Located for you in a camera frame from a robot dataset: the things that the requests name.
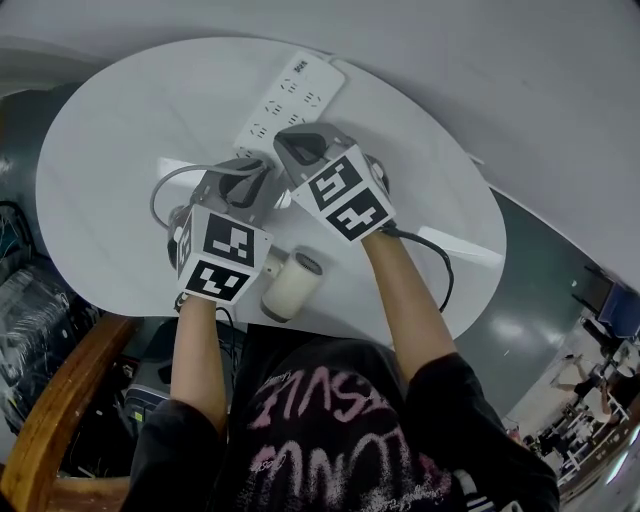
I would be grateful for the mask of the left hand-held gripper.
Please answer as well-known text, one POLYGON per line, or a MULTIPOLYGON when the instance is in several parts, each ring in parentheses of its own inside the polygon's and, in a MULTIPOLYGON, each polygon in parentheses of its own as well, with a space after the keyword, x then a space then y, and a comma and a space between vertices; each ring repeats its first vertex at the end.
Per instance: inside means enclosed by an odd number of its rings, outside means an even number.
POLYGON ((177 289, 217 303, 236 303, 261 273, 273 236, 212 210, 249 210, 272 170, 239 176, 238 169, 205 167, 193 206, 170 215, 169 252, 177 289))

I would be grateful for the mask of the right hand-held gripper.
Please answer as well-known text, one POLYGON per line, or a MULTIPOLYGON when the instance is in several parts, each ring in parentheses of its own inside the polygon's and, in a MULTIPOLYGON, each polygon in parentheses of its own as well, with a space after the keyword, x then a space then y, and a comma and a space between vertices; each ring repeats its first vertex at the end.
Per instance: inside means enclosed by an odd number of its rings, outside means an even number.
POLYGON ((361 240, 395 217, 381 179, 355 143, 329 123, 285 128, 273 143, 291 181, 302 183, 292 199, 346 243, 361 240), (349 148, 325 164, 333 145, 349 148))

